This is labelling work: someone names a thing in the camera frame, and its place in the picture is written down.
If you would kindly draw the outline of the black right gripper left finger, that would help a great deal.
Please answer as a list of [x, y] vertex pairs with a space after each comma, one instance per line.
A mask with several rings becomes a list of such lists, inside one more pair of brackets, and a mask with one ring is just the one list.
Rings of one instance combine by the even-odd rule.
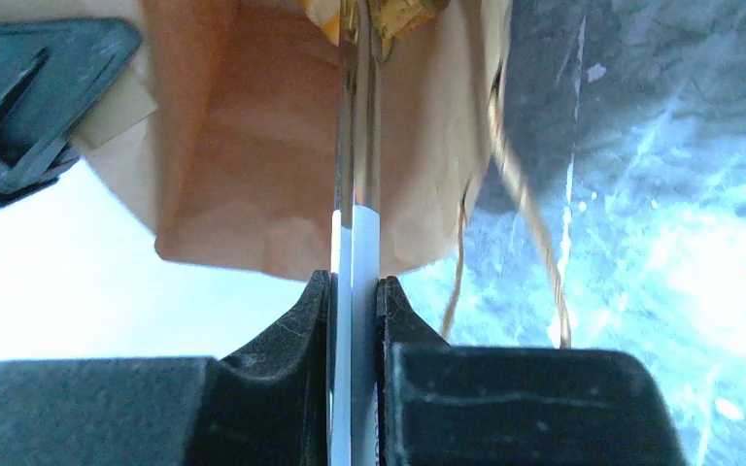
[[0, 465], [323, 465], [330, 276], [223, 359], [0, 362]]

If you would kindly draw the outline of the red paper bag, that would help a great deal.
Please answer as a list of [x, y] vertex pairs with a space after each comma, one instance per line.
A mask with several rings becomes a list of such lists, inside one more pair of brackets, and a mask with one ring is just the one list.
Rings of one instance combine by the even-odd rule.
[[[339, 49], [300, 1], [90, 1], [143, 31], [133, 79], [92, 124], [90, 162], [167, 260], [306, 280], [333, 225]], [[411, 271], [461, 246], [494, 155], [570, 317], [550, 234], [499, 127], [511, 3], [449, 1], [382, 41], [381, 266]]]

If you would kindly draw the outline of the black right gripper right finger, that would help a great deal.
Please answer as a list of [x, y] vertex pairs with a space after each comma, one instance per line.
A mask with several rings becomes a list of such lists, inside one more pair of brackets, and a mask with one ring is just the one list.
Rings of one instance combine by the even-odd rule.
[[682, 465], [658, 385], [603, 349], [452, 346], [395, 277], [377, 288], [386, 465]]

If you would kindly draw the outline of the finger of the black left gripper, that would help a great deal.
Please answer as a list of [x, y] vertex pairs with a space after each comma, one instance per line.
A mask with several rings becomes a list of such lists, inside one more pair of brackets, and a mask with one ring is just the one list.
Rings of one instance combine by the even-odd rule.
[[0, 206], [80, 159], [73, 133], [141, 43], [115, 17], [0, 23]]

